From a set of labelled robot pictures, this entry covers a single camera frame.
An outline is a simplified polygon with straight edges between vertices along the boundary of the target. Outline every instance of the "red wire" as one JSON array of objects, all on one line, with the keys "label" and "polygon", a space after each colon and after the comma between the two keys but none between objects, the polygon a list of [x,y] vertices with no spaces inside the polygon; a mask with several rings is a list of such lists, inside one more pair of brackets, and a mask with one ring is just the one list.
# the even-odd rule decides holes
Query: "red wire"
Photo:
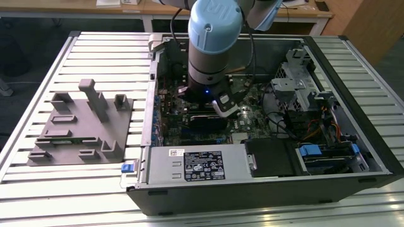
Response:
[{"label": "red wire", "polygon": [[310,126],[311,126],[311,124],[313,124],[314,122],[318,122],[318,121],[319,121],[319,119],[311,120],[311,121],[310,121],[310,124],[309,124],[309,132],[310,132]]}]

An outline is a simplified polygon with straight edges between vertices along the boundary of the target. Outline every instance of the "barcode sticker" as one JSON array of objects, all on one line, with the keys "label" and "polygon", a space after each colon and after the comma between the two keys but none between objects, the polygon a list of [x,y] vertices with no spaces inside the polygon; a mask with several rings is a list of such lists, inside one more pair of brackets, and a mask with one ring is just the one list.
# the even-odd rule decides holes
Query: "barcode sticker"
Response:
[{"label": "barcode sticker", "polygon": [[170,156],[185,156],[185,149],[170,149]]},{"label": "barcode sticker", "polygon": [[122,12],[123,13],[141,13],[139,10],[123,10]]}]

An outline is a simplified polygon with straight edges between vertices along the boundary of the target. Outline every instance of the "motherboard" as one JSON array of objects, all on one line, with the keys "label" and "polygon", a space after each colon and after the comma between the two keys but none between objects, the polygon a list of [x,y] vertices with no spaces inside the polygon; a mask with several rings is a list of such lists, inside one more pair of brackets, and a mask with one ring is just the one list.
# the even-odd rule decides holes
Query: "motherboard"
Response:
[{"label": "motherboard", "polygon": [[[230,75],[234,90],[246,86],[245,75]],[[163,84],[159,90],[165,146],[239,144],[251,138],[271,137],[271,129],[262,107],[265,84],[253,86],[239,104],[239,111],[229,118],[218,116],[213,104],[189,103],[175,95],[179,83]]]}]

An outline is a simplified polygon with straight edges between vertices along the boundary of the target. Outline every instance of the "green circuit board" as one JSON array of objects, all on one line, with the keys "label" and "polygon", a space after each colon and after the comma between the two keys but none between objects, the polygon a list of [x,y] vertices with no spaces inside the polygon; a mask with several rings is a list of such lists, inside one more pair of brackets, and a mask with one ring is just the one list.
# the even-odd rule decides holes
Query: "green circuit board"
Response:
[{"label": "green circuit board", "polygon": [[[233,89],[243,89],[246,77],[234,77]],[[165,146],[187,146],[209,144],[234,144],[233,135],[243,133],[250,138],[271,137],[271,129],[261,106],[265,84],[254,85],[243,102],[239,104],[239,112],[229,119],[218,119],[223,124],[221,130],[197,131],[190,127],[193,117],[218,117],[213,107],[207,105],[207,111],[199,111],[199,105],[186,102],[175,97],[177,82],[166,90],[161,90],[162,119]]]}]

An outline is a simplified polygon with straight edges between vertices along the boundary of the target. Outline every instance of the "blue latch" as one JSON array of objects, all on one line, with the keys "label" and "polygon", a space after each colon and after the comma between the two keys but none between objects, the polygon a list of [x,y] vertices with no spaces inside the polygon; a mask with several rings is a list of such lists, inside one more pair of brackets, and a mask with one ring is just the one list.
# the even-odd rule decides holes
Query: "blue latch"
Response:
[{"label": "blue latch", "polygon": [[355,152],[355,154],[359,154],[361,152],[361,150],[359,150],[359,147],[358,147],[358,145],[354,143],[353,145],[351,145],[351,148],[353,148],[353,150],[354,150],[354,152]]},{"label": "blue latch", "polygon": [[299,148],[301,155],[322,155],[322,149],[318,145],[305,145]]},{"label": "blue latch", "polygon": [[123,174],[135,173],[135,164],[123,164],[121,168]]}]

